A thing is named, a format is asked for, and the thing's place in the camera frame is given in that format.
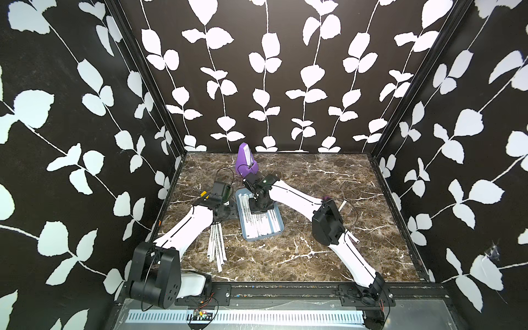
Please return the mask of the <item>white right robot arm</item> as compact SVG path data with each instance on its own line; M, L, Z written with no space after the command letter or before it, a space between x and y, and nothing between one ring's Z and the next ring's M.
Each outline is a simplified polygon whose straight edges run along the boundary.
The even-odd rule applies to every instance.
M263 212L276 202L302 214L312 223L312 236L329 247L343 262L356 284L356 296L366 306L374 306L380 300L385 280L371 267L354 246L355 237L344 226L338 206L331 198L309 196L280 180L275 175L262 176L249 173L243 185L254 196L254 211Z

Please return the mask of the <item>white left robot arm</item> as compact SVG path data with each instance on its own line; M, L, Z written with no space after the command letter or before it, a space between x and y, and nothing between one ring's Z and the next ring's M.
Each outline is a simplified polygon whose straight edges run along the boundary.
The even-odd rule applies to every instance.
M180 299L209 299L211 276L184 271L181 259L201 233L231 215L230 184L215 181L213 189L192 203L191 209L172 229L154 241L140 243L133 253L125 296L151 307L167 309Z

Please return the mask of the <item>blue plastic storage box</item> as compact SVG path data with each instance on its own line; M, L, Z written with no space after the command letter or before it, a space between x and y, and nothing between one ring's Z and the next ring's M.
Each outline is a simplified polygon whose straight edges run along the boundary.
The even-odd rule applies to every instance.
M243 238L248 242L253 242L280 235L284 224L278 204L275 203L272 210L263 214L254 214L250 210L252 198L253 195L246 188L239 189L235 193Z

